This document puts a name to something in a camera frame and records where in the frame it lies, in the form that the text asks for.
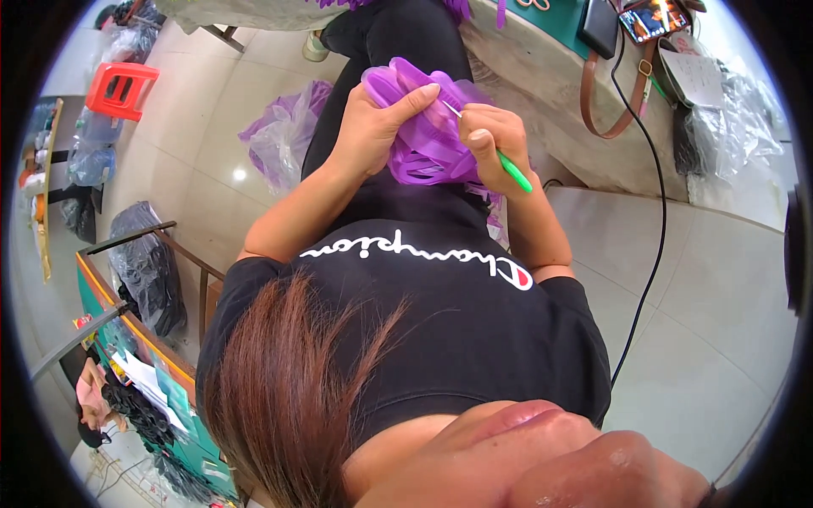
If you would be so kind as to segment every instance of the white sneaker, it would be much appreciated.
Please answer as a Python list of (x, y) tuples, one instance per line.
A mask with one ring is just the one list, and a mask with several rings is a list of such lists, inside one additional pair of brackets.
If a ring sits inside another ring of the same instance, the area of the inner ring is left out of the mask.
[(309, 32), (307, 34), (307, 41), (305, 41), (305, 45), (302, 47), (302, 56), (305, 57), (305, 60), (324, 62), (329, 54), (330, 50), (322, 46), (322, 41), (319, 40), (315, 32)]

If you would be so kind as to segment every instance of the black t-shirt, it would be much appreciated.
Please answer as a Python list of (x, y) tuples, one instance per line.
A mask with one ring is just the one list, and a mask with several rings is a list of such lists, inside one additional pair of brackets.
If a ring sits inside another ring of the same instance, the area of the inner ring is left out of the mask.
[[(354, 444), (423, 415), (459, 414), (483, 402), (546, 399), (601, 425), (610, 405), (606, 346), (584, 288), (569, 277), (534, 284), (482, 230), (391, 219), (353, 222), (291, 263), (246, 258), (226, 274), (198, 360), (197, 386), (219, 360), (235, 324), (269, 281), (297, 269), (322, 302), (362, 302), (337, 346), (350, 371), (363, 316), (386, 316), (406, 297), (398, 340), (358, 401)], [(203, 397), (198, 393), (198, 404)]]

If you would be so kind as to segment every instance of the phone screen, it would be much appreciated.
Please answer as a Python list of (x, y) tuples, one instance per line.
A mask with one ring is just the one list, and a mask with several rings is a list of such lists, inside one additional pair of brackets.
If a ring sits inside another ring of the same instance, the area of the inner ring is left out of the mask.
[(689, 21), (674, 0), (647, 0), (622, 12), (621, 23), (639, 44), (685, 28)]

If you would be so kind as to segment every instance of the woman's left hand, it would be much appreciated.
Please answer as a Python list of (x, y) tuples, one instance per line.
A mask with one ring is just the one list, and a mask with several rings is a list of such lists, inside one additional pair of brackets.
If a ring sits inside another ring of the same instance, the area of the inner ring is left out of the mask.
[(432, 104), (440, 90), (437, 83), (425, 85), (392, 106), (380, 108), (359, 83), (347, 98), (339, 137), (328, 161), (355, 176), (375, 175), (387, 163), (401, 124)]

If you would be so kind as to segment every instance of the red plastic stool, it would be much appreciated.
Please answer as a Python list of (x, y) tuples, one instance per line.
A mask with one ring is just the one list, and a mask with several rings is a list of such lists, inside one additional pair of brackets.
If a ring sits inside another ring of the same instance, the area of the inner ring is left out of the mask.
[[(136, 111), (136, 100), (141, 94), (141, 88), (148, 80), (157, 80), (158, 75), (158, 69), (140, 63), (102, 62), (90, 83), (85, 105), (97, 113), (138, 121), (141, 119), (141, 111)], [(113, 91), (113, 96), (105, 97), (107, 87), (116, 77), (119, 78), (119, 83)], [(122, 99), (127, 78), (133, 78), (133, 84), (130, 85), (127, 96)]]

